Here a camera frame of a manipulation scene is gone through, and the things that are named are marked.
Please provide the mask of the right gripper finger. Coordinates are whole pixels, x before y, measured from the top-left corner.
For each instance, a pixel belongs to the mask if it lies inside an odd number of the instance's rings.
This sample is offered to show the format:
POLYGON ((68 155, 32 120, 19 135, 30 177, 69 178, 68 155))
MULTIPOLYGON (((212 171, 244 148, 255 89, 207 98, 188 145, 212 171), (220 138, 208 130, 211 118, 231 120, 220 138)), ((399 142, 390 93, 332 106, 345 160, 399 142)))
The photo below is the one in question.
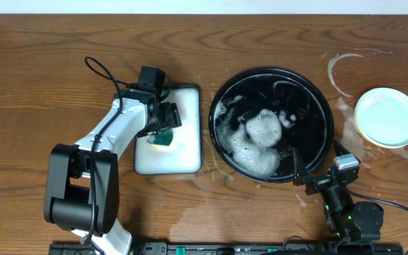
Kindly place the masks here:
POLYGON ((334 140, 333 141, 333 146, 334 146, 334 151, 336 153, 337 157, 341 157, 347 154, 350 154, 350 151, 348 151, 339 141, 334 140))
POLYGON ((298 154, 297 150, 293 150, 293 163, 294 163, 294 186, 302 186, 310 182, 310 175, 307 171, 305 163, 298 154))

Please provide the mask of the green yellow sponge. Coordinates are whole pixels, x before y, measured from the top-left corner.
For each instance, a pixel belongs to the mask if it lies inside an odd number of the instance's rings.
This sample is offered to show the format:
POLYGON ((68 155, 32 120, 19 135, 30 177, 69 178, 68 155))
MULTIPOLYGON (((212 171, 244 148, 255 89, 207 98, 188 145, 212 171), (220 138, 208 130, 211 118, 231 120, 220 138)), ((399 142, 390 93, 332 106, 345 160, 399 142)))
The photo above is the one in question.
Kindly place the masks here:
POLYGON ((151 135, 147 142, 151 145, 169 146, 172 143, 174 134, 172 130, 161 131, 156 135, 151 135))

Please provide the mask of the yellow plate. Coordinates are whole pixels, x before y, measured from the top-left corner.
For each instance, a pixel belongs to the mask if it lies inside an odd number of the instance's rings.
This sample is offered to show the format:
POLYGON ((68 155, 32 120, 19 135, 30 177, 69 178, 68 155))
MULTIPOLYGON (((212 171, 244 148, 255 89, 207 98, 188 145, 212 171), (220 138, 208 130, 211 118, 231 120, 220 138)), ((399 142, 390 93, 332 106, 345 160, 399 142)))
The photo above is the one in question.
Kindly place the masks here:
POLYGON ((358 134, 359 134, 364 140, 366 140, 366 141, 368 141, 368 142, 370 142, 370 143, 372 143, 372 144, 374 144, 374 145, 377 145, 377 146, 379 146, 379 147, 382 146, 379 142, 373 140, 372 138, 370 138, 369 136, 367 136, 367 134, 365 134, 365 133, 361 130, 360 125, 358 124, 357 120, 354 120, 354 124, 355 124, 355 127, 356 127, 356 130, 357 130, 358 134))

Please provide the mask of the mint green plate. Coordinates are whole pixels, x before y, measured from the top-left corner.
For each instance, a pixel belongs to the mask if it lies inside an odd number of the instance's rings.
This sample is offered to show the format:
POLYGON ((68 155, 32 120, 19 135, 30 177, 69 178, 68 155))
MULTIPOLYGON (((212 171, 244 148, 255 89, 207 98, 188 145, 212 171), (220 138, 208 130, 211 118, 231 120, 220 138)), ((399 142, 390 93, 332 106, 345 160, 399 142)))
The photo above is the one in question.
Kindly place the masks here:
POLYGON ((391 88, 365 92, 357 101, 358 131, 373 144, 390 149, 408 145, 408 96, 391 88))

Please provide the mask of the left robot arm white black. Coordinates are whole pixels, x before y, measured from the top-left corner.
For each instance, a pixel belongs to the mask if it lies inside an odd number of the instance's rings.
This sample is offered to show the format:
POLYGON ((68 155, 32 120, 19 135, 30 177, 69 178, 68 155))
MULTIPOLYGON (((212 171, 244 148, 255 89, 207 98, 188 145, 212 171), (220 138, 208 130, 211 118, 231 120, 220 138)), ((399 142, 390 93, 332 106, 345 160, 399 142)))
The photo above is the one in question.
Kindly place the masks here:
POLYGON ((79 235, 78 254, 128 254, 132 235, 117 219, 118 161, 134 138, 179 126, 177 105, 163 102, 159 93, 116 93, 109 112, 87 136, 50 152, 46 222, 79 235))

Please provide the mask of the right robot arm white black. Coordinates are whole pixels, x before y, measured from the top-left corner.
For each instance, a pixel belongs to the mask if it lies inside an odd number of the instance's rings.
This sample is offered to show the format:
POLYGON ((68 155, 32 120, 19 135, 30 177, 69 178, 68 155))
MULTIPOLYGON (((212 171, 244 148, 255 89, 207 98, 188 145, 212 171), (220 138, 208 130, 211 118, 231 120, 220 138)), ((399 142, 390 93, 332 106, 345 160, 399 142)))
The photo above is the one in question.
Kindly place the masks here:
POLYGON ((305 164, 293 150, 294 180, 296 186, 305 186, 310 196, 319 193, 334 231, 343 243, 373 242, 380 239, 384 210, 374 202, 355 203, 347 185, 358 178, 360 160, 340 142, 334 141, 336 158, 326 174, 311 176, 305 164))

